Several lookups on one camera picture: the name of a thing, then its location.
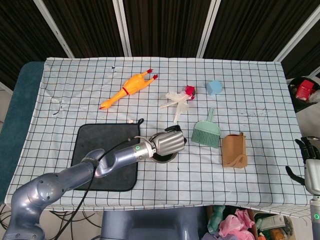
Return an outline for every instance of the rubber chicken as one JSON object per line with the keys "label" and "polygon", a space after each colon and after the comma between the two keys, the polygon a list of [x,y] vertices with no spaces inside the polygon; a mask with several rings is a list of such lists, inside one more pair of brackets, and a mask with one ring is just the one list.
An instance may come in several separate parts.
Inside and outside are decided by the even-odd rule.
{"label": "rubber chicken", "polygon": [[145,81],[145,75],[152,73],[152,69],[139,73],[136,75],[133,75],[129,80],[127,80],[123,86],[123,88],[112,98],[110,98],[107,101],[104,101],[99,109],[107,109],[109,108],[114,102],[118,101],[120,98],[123,98],[126,95],[135,94],[136,92],[140,91],[141,89],[144,89],[146,86],[148,86],[150,83],[153,82],[153,80],[158,78],[158,75],[153,75],[153,77]]}

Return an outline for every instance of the grid pattern tablecloth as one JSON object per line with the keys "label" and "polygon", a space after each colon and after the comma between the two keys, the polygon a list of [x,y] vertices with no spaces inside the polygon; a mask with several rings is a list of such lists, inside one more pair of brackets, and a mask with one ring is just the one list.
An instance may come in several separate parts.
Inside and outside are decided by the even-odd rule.
{"label": "grid pattern tablecloth", "polygon": [[[117,93],[133,74],[152,68],[159,78],[126,96],[108,110],[99,105]],[[206,83],[220,80],[223,92],[210,96]],[[196,58],[108,57],[48,58],[20,160],[6,202],[17,187],[39,175],[71,165],[80,126],[126,123],[144,118],[141,135],[151,136],[173,125],[176,107],[158,109],[169,91],[196,87],[196,98],[178,124],[188,139],[185,150],[168,164],[139,162],[137,183],[127,192],[90,191],[86,209],[137,209],[194,205],[264,206],[308,204],[305,188],[293,182],[285,166],[304,174],[300,130],[279,62]],[[246,135],[248,166],[223,168],[221,148],[191,142],[196,122],[216,109],[221,137]],[[83,191],[69,191],[51,207],[73,209]]]}

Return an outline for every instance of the blue block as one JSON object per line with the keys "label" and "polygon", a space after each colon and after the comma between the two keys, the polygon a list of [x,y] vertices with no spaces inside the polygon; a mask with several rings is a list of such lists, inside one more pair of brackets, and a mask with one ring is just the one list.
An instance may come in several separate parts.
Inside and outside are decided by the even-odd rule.
{"label": "blue block", "polygon": [[210,81],[206,84],[206,91],[212,96],[222,91],[222,84],[220,81]]}

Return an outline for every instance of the brown paper bag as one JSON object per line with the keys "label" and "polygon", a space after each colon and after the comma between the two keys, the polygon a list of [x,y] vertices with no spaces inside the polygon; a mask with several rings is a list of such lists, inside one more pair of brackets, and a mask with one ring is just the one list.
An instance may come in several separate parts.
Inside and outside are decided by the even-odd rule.
{"label": "brown paper bag", "polygon": [[244,168],[248,165],[246,136],[230,134],[222,140],[222,166],[224,168]]}

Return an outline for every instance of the table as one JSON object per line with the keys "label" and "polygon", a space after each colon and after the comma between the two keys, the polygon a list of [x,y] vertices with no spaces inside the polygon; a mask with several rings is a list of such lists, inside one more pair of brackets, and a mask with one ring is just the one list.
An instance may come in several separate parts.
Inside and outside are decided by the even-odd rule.
{"label": "table", "polygon": [[[159,78],[139,93],[122,98],[107,111],[99,104],[118,92],[132,74],[149,68]],[[224,92],[206,93],[206,82],[220,80]],[[141,209],[198,205],[240,205],[305,216],[310,195],[292,182],[285,166],[303,175],[303,161],[295,138],[300,130],[279,62],[228,61],[196,58],[108,57],[48,58],[30,128],[6,202],[20,185],[71,164],[78,129],[90,123],[125,123],[144,118],[141,135],[173,125],[174,107],[158,110],[168,91],[186,85],[197,89],[196,100],[179,119],[188,143],[178,157],[159,164],[139,162],[138,180],[128,192],[90,191],[84,209]],[[196,122],[214,107],[214,121],[222,137],[246,135],[248,166],[222,168],[221,149],[190,141]],[[69,191],[50,206],[77,207],[82,191]]]}

